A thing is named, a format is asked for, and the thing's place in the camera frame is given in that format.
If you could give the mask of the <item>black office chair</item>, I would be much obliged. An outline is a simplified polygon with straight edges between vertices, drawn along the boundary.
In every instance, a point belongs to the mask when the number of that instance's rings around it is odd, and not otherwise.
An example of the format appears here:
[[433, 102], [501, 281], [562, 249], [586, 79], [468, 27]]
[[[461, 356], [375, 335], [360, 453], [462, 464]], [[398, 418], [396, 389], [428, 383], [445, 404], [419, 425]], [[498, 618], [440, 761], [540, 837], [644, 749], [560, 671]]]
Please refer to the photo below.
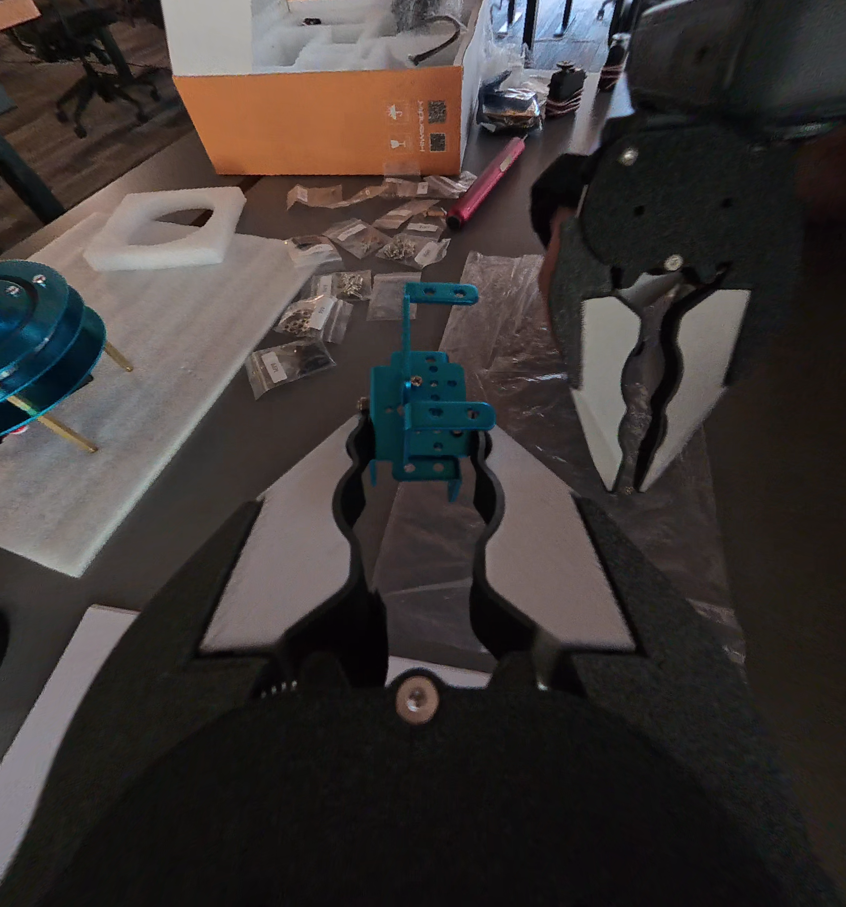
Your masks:
[[112, 27], [117, 16], [103, 6], [77, 2], [46, 2], [42, 17], [34, 26], [31, 44], [45, 64], [78, 64], [81, 76], [54, 103], [55, 118], [70, 125], [79, 139], [88, 136], [84, 118], [91, 102], [130, 106], [139, 124], [150, 120], [136, 90], [144, 90], [158, 103], [162, 97], [155, 82], [158, 70], [147, 66], [138, 74], [115, 40]]

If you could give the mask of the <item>person's right forearm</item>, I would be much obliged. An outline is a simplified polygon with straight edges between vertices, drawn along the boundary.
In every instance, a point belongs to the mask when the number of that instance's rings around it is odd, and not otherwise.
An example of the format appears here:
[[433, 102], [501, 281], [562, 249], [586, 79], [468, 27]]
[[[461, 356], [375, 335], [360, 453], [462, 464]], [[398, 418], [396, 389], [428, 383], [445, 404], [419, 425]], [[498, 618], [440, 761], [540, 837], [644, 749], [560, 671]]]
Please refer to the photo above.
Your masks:
[[801, 146], [795, 189], [806, 221], [846, 221], [846, 125]]

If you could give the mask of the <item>orange cardboard box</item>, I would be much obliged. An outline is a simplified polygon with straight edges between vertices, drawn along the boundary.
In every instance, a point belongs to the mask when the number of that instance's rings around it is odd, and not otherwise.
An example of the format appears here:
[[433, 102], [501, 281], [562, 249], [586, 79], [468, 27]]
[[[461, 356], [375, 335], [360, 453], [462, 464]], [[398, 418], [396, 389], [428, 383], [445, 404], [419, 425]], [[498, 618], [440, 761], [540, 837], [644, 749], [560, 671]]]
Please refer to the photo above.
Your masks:
[[217, 173], [460, 172], [488, 2], [161, 7], [173, 81]]

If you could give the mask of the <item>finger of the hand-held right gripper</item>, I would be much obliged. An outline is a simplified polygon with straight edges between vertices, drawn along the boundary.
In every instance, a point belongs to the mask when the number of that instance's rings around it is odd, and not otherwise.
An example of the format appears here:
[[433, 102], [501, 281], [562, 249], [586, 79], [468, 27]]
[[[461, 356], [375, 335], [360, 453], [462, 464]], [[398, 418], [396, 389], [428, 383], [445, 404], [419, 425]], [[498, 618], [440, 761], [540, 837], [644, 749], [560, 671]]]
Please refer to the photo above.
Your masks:
[[680, 455], [726, 391], [751, 291], [689, 284], [659, 328], [661, 377], [650, 394], [650, 421], [636, 460], [635, 487], [645, 493]]
[[632, 357], [642, 341], [637, 291], [588, 299], [581, 324], [580, 383], [572, 389], [590, 457], [606, 491], [632, 469], [643, 419]]

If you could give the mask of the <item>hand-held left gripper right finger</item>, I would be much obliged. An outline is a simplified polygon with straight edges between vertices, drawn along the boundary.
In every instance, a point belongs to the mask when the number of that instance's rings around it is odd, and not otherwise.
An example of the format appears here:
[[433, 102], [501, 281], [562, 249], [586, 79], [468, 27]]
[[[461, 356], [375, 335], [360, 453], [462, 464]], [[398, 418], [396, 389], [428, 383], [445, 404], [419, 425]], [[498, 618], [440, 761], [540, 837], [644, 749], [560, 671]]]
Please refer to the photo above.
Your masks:
[[472, 442], [474, 544], [469, 613], [501, 662], [529, 658], [543, 689], [581, 689], [580, 654], [630, 655], [631, 628], [573, 490], [504, 430]]

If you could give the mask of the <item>dark grey desk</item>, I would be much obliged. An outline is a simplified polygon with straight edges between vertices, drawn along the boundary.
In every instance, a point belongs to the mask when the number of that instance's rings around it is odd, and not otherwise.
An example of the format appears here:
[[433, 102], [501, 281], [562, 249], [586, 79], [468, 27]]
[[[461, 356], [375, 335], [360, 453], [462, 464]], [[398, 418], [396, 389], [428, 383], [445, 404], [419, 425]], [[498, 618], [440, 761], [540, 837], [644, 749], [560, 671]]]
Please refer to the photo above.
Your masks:
[[[812, 223], [803, 262], [790, 319], [705, 438], [749, 682], [846, 898], [846, 221]], [[0, 761], [89, 606], [144, 606], [354, 413], [399, 327], [350, 329], [336, 368], [259, 401], [237, 373], [81, 579], [0, 550]]]

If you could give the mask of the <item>white foam slab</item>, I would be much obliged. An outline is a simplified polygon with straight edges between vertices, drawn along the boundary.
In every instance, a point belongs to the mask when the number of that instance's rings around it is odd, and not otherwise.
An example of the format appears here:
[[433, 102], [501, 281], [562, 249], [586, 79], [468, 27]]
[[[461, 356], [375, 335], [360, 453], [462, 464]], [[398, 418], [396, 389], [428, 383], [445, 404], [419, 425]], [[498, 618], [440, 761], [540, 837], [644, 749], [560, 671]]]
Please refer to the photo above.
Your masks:
[[80, 577], [258, 347], [311, 273], [286, 240], [237, 233], [222, 263], [100, 273], [93, 214], [31, 255], [103, 319], [127, 373], [103, 357], [56, 417], [86, 453], [33, 425], [0, 445], [0, 549]]

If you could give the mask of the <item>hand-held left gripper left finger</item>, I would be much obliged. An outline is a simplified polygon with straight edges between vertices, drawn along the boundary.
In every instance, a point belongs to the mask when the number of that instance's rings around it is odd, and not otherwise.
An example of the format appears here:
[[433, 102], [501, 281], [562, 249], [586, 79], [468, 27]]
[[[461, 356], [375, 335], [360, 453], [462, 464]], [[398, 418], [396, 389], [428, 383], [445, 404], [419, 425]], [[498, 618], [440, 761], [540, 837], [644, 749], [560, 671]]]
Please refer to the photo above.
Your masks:
[[355, 533], [374, 452], [371, 419], [353, 416], [261, 495], [201, 655], [269, 655], [275, 681], [291, 683], [327, 654], [350, 685], [385, 684], [385, 607]]

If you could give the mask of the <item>pile of small screw bags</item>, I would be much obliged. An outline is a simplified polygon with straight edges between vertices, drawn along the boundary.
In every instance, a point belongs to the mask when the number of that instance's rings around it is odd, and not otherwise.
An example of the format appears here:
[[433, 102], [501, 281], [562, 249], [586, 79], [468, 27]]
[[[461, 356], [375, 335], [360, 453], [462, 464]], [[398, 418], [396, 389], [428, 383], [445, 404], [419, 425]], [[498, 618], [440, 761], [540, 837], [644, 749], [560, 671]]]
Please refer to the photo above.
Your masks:
[[255, 350], [245, 362], [254, 398], [334, 368], [331, 347], [344, 341], [357, 306], [366, 307], [369, 321], [408, 326], [422, 304], [473, 299], [474, 290], [439, 289], [421, 278], [447, 254], [447, 202], [462, 199], [474, 182], [468, 171], [454, 177], [391, 176], [349, 197], [340, 185], [293, 186], [286, 199], [289, 209], [343, 210], [380, 198], [396, 205], [373, 221], [350, 216], [321, 233], [286, 241], [292, 263], [307, 266], [310, 275], [276, 318], [272, 330], [279, 343]]

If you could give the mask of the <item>large clear plastic bag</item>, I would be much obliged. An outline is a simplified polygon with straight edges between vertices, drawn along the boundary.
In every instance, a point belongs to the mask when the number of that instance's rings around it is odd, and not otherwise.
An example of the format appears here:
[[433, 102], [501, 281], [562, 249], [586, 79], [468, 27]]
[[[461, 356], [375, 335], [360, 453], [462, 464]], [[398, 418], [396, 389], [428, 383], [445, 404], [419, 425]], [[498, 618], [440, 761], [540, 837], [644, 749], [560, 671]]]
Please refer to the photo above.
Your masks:
[[[541, 258], [469, 254], [462, 281], [479, 303], [451, 313], [441, 349], [462, 365], [467, 392], [497, 425], [581, 497], [596, 502], [700, 614], [742, 671], [746, 647], [731, 606], [703, 430], [647, 492], [607, 493], [594, 469], [564, 363], [537, 289]], [[484, 527], [466, 470], [455, 502], [442, 482], [400, 483], [376, 560], [390, 653], [486, 670], [469, 619], [474, 543]]]

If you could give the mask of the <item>white instruction booklet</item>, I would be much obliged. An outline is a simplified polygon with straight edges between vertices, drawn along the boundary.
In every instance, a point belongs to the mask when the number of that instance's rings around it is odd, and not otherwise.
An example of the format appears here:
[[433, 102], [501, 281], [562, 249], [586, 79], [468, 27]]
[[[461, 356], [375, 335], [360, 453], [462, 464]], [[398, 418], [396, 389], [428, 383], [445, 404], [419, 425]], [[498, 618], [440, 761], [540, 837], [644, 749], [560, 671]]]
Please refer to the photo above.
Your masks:
[[91, 606], [0, 762], [0, 905], [39, 905], [145, 771], [246, 703], [267, 656], [202, 657], [202, 607]]

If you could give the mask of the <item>magenta metal cylinder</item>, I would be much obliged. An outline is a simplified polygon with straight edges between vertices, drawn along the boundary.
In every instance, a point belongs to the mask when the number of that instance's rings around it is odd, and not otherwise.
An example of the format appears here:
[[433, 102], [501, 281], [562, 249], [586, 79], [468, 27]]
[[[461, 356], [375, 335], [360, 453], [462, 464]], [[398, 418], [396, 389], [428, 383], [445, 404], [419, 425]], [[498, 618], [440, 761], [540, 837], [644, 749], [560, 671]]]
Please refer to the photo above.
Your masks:
[[516, 163], [526, 147], [523, 138], [512, 138], [503, 146], [483, 172], [475, 178], [470, 188], [447, 211], [446, 225], [451, 231], [460, 231], [483, 205], [492, 191]]

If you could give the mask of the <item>blue round metal plate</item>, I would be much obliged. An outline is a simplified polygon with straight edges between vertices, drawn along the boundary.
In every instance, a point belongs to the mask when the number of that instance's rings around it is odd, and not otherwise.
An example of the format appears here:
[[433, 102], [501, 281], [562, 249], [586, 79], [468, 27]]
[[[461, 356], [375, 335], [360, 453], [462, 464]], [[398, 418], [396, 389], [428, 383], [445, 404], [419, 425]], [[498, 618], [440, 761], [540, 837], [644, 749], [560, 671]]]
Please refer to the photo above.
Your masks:
[[54, 268], [0, 261], [0, 442], [92, 378], [106, 345], [97, 312]]

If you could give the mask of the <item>white foam frame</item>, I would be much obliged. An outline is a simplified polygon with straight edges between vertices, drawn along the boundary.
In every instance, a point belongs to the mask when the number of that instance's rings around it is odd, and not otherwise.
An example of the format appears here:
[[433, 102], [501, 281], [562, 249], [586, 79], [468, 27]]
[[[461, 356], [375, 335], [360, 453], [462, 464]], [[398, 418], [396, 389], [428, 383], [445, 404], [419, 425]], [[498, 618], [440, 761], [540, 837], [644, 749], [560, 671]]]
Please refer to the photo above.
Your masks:
[[[185, 188], [126, 195], [84, 251], [86, 262], [106, 273], [212, 266], [224, 261], [246, 196], [237, 187]], [[184, 210], [209, 210], [206, 224], [176, 240], [135, 244], [140, 228]]]

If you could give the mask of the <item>blue metal bracket assembly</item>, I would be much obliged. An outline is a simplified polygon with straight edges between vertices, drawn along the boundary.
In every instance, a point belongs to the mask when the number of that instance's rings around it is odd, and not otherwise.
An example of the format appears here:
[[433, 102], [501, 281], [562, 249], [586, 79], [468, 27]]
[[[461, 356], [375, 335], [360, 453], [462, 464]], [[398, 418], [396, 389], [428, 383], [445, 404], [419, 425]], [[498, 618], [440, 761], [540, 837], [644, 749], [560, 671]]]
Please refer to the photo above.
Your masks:
[[442, 482], [448, 501], [457, 499], [462, 460], [472, 456], [474, 435], [496, 426], [496, 411], [467, 397], [464, 369], [446, 353], [412, 348], [410, 308], [469, 308], [478, 301], [478, 289], [469, 284], [404, 284], [401, 346], [387, 366], [374, 367], [370, 374], [373, 482], [377, 465], [388, 462], [396, 482]]

